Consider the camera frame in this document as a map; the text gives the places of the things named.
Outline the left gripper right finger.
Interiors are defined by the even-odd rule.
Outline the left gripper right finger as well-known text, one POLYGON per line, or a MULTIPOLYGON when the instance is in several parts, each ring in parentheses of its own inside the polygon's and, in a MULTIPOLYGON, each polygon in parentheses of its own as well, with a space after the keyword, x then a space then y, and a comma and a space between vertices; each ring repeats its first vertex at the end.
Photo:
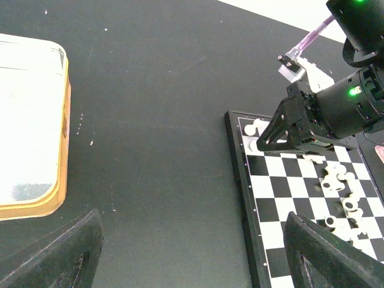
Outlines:
POLYGON ((383 287, 383 264, 290 212, 284 246, 295 287, 383 287))

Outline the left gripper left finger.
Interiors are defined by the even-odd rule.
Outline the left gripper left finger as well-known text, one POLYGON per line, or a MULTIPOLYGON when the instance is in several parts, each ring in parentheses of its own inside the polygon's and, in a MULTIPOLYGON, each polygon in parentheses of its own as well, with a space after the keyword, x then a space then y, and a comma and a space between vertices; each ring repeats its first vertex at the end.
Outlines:
POLYGON ((103 248, 98 210, 1 261, 1 287, 91 287, 103 248))

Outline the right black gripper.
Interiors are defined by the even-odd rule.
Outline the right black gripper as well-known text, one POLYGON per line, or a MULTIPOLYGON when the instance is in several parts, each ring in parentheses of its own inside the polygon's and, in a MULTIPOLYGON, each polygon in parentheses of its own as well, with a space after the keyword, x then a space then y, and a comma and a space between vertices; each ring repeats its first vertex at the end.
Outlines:
POLYGON ((296 81, 288 97, 278 105, 268 126, 257 140, 263 152, 303 154, 303 150, 332 150, 331 136, 310 86, 296 81))

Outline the white knight chess piece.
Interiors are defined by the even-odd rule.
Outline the white knight chess piece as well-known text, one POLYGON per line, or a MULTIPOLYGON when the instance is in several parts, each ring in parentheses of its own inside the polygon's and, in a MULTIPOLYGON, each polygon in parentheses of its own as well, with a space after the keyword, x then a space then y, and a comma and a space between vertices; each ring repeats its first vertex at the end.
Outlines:
POLYGON ((263 152, 258 149, 256 140, 252 140, 249 143, 249 149, 252 153, 255 153, 256 155, 263 155, 263 152))

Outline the white rook chess piece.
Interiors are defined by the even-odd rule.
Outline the white rook chess piece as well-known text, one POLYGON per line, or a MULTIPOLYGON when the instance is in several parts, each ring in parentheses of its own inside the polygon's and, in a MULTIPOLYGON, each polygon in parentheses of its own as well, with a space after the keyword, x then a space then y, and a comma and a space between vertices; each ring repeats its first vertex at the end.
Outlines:
POLYGON ((255 136, 255 135, 261 135, 264 130, 265 130, 265 127, 268 122, 265 122, 265 121, 262 121, 261 119, 256 119, 253 121, 252 124, 247 124, 245 127, 244 127, 244 133, 247 135, 247 136, 255 136))

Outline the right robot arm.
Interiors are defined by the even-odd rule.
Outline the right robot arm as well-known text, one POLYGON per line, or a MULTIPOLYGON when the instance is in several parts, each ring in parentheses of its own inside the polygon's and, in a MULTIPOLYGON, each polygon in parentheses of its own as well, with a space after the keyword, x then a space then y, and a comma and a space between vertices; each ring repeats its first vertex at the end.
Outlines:
POLYGON ((354 136, 383 130, 383 2, 328 1, 330 16, 278 57, 290 82, 257 147, 263 152, 320 155, 356 149, 354 136), (302 57, 332 22, 346 35, 342 56, 355 72, 338 82, 302 57))

